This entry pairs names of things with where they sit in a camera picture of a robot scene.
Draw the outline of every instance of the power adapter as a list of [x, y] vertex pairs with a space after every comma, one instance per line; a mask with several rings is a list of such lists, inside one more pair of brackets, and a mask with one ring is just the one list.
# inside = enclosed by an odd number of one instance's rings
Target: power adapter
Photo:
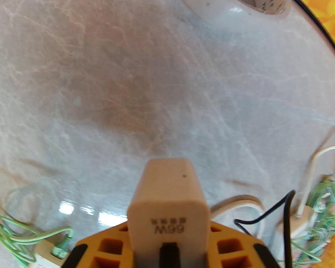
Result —
[[170, 267], [205, 267], [210, 208], [188, 159], [147, 163], [128, 209], [128, 227], [137, 267], [159, 267], [163, 258], [174, 263]]
[[33, 252], [36, 257], [36, 262], [31, 263], [28, 268], [60, 268], [68, 255], [64, 259], [59, 259], [51, 254], [54, 244], [48, 240], [41, 240], [35, 245]]

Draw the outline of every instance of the green wire bundle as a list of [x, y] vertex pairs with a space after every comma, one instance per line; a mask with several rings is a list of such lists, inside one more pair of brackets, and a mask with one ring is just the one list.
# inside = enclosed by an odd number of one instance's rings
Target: green wire bundle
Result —
[[[307, 206], [312, 207], [318, 213], [314, 227], [310, 229], [307, 236], [294, 239], [291, 242], [295, 248], [301, 251], [294, 267], [321, 262], [320, 256], [335, 234], [335, 215], [331, 212], [334, 203], [335, 181], [327, 176], [323, 177], [311, 191], [307, 200]], [[301, 239], [308, 241], [306, 248], [297, 245], [296, 242]]]
[[[73, 237], [73, 228], [70, 226], [60, 227], [53, 231], [40, 233], [36, 229], [0, 215], [0, 241], [12, 253], [12, 255], [19, 261], [19, 263], [27, 268], [30, 263], [36, 262], [35, 254], [28, 248], [28, 245], [35, 245], [41, 240], [57, 235], [61, 232], [68, 231], [64, 240], [59, 242], [51, 252], [58, 258], [64, 258], [68, 254], [68, 240]], [[18, 227], [30, 231], [33, 235], [29, 237], [17, 236], [5, 223], [12, 223]]]

